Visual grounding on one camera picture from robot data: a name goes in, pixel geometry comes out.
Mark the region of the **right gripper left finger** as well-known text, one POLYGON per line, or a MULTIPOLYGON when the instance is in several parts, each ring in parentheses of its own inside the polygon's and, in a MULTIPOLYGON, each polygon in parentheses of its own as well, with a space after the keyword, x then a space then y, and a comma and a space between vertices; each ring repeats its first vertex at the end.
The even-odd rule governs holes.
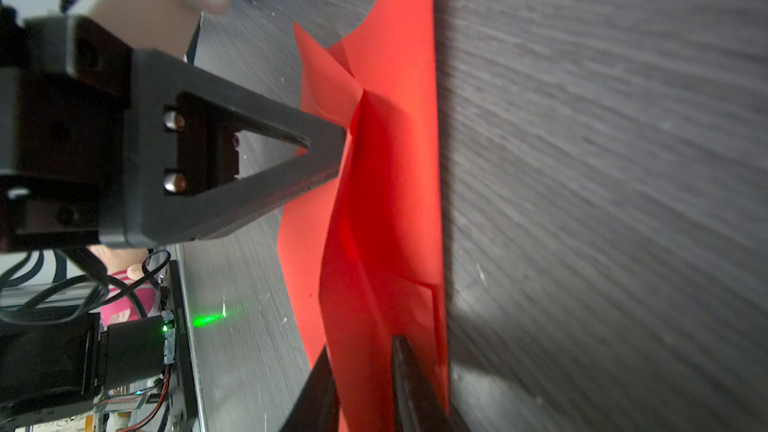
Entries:
POLYGON ((280 431, 337 432, 339 421, 340 401, 324 347, 280 431))

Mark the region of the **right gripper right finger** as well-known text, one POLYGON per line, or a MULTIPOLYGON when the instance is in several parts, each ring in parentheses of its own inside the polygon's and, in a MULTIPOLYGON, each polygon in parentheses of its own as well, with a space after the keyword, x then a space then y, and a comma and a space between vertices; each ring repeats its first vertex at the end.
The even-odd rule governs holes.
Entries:
POLYGON ((391 376, 396 431, 460 431, 442 407, 419 358, 403 335, 392 337, 391 376))

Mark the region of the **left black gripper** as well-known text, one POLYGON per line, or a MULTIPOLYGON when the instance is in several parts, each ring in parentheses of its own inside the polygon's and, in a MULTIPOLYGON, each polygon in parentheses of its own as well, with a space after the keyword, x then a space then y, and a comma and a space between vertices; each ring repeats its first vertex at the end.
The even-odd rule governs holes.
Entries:
POLYGON ((176 57, 132 54, 88 17, 1 9, 4 252, 220 238, 336 178, 345 141, 176 57), (303 152, 240 177, 239 132, 303 152))

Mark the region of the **red square paper sheet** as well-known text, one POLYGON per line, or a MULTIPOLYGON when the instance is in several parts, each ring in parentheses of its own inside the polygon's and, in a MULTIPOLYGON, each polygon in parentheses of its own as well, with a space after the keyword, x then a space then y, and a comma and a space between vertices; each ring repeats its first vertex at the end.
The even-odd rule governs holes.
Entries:
POLYGON ((391 341, 442 406, 449 360, 433 0, 376 0, 322 47, 301 27, 301 107, 345 130, 337 178, 283 209, 277 248, 306 354, 327 353, 343 431, 391 431, 391 341))

